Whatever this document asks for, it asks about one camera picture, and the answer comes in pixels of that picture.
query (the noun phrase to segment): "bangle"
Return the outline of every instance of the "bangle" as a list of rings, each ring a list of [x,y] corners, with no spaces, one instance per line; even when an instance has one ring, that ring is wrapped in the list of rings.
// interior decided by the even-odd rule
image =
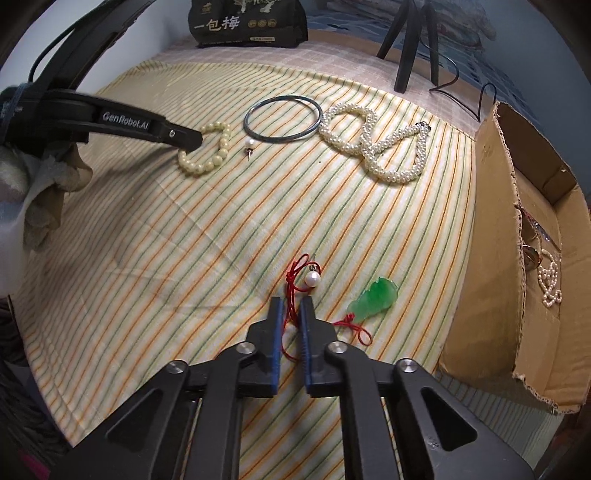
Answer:
[[[252,130],[252,128],[249,127],[248,122],[249,122],[250,117],[253,112],[258,110],[262,106],[268,105],[269,103],[281,102],[284,100],[300,100],[302,102],[307,102],[307,103],[313,105],[316,108],[316,110],[318,110],[318,118],[316,119],[316,122],[314,122],[314,125],[306,128],[302,132],[299,132],[299,133],[296,133],[293,135],[285,135],[284,137],[266,137],[265,135],[261,135],[261,134],[256,133],[255,131]],[[320,107],[320,105],[316,101],[312,100],[311,98],[304,97],[301,95],[279,95],[277,97],[262,100],[262,101],[256,103],[255,105],[253,105],[252,107],[250,107],[249,111],[246,112],[246,115],[244,116],[244,130],[246,131],[246,133],[250,137],[252,137],[255,140],[258,140],[260,142],[286,143],[286,142],[291,142],[293,140],[297,140],[298,138],[305,137],[306,135],[309,135],[312,132],[314,132],[318,128],[318,125],[320,125],[321,118],[322,118],[322,108]]]

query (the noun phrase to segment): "blue strap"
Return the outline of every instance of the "blue strap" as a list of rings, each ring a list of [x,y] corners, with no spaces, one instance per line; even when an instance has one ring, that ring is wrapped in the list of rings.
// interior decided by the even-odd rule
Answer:
[[[12,120],[14,112],[17,110],[17,105],[21,99],[22,93],[29,85],[30,83],[22,83],[17,87],[17,91],[14,92],[6,111],[4,110],[4,105],[2,106],[2,111],[0,112],[0,145],[4,144],[10,120]]]

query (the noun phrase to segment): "earring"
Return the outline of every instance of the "earring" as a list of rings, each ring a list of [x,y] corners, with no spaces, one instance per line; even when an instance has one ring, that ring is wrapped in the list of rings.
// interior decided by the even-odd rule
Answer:
[[[256,142],[252,138],[247,138],[244,142],[246,154],[248,155],[248,160],[251,159],[251,154],[254,152]]]

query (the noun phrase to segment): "white wall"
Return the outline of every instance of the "white wall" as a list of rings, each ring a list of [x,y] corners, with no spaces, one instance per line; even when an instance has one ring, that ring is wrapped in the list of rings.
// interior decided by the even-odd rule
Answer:
[[[527,0],[479,0],[497,30],[486,57],[521,91],[544,134],[591,200],[591,84],[544,15]]]
[[[26,82],[31,65],[68,26],[100,3],[100,0],[56,0],[27,30],[0,70],[0,91]],[[95,64],[80,85],[93,93],[130,67],[165,50],[189,35],[187,16],[191,0],[157,0]],[[41,63],[38,72],[45,62]]]

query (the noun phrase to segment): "twisted pearl necklace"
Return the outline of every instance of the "twisted pearl necklace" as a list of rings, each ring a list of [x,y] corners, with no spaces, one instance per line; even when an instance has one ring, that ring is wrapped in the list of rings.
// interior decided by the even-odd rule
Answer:
[[[329,130],[330,121],[336,115],[343,113],[355,113],[365,118],[359,142],[346,142]],[[431,131],[431,127],[425,122],[419,122],[415,125],[409,125],[401,130],[397,130],[388,135],[384,140],[373,143],[371,137],[377,122],[377,114],[369,108],[355,105],[354,103],[337,103],[322,115],[318,133],[324,138],[324,141],[334,146],[341,153],[354,156],[361,155],[365,168],[382,181],[404,184],[416,180],[423,172],[427,161],[427,134]],[[392,147],[403,138],[413,137],[415,135],[417,136],[416,157],[410,169],[386,170],[378,164],[376,159],[378,154]]]
[[[187,173],[191,175],[202,175],[212,171],[215,167],[219,167],[228,156],[228,141],[232,135],[232,129],[229,124],[225,122],[215,122],[212,124],[203,125],[199,128],[202,134],[214,132],[216,130],[222,131],[222,137],[220,138],[219,149],[217,153],[212,157],[211,160],[206,162],[197,163],[187,159],[187,152],[179,150],[177,154],[178,165]]]
[[[554,257],[550,252],[542,249],[542,255],[545,255],[550,259],[550,265],[548,268],[538,267],[538,283],[542,291],[544,292],[544,298],[542,303],[546,308],[550,308],[554,303],[560,303],[562,301],[562,292],[556,288],[558,283],[558,265],[554,261]]]

